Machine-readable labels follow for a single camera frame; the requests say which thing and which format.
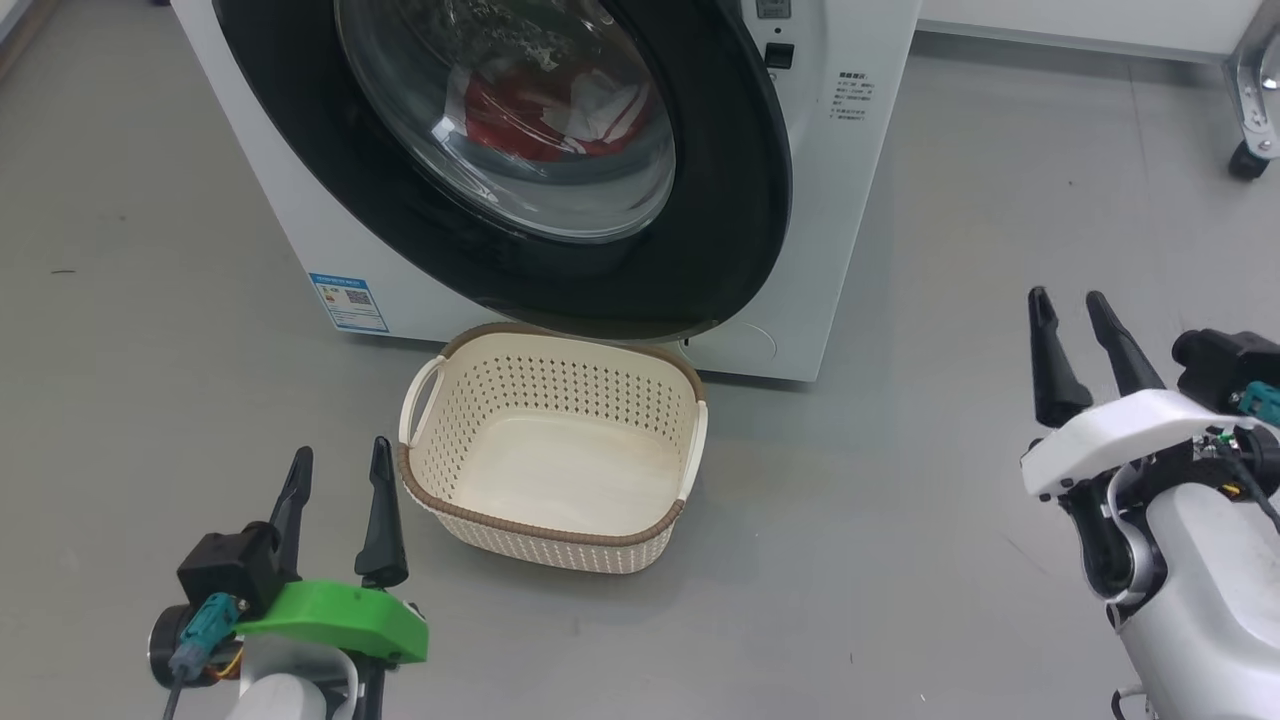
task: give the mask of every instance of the laundry basket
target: laundry basket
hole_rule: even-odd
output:
[[[410,495],[462,542],[625,574],[666,550],[705,438],[704,388],[684,360],[494,324],[413,378],[398,464]]]

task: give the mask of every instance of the white washing machine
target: white washing machine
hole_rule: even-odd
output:
[[[173,0],[337,328],[818,375],[920,0]]]

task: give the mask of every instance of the concrete floor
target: concrete floor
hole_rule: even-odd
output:
[[[1211,68],[922,36],[822,379],[712,386],[636,577],[486,555],[402,501],[431,659],[387,716],[1105,716],[1133,671],[1018,474],[1024,297],[1050,286],[1103,398],[1087,290],[1169,380],[1183,329],[1280,337],[1280,177],[1226,178],[1236,142]],[[333,331],[170,12],[67,0],[0,85],[0,287],[5,717],[159,716],[174,568],[265,519],[300,445],[300,569],[355,578],[371,441],[431,348]]]

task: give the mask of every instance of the basket handle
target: basket handle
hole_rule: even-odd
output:
[[[680,479],[680,495],[677,498],[689,500],[690,491],[694,489],[694,478],[698,477],[698,466],[703,464],[703,448],[707,446],[707,401],[698,401],[698,416],[694,419],[694,446],[689,448],[689,459],[685,461],[685,475]]]
[[[416,439],[413,437],[413,409],[417,407],[417,398],[422,395],[422,388],[426,386],[426,382],[439,372],[440,365],[443,365],[445,360],[448,360],[448,357],[436,355],[430,363],[422,365],[422,369],[413,377],[413,382],[410,383],[408,393],[404,395],[404,405],[401,406],[399,441],[408,447],[413,447],[413,443],[410,441]],[[422,421],[425,421],[428,415],[430,415],[431,405],[435,405],[435,396],[439,389],[440,383],[435,383],[435,386],[431,387],[431,395],[426,398],[426,406],[422,409]]]

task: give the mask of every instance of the blue sticker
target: blue sticker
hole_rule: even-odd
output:
[[[315,283],[320,300],[324,301],[333,324],[339,331],[389,332],[387,320],[383,320],[383,313],[374,302],[374,293],[365,281],[311,273],[311,282]]]

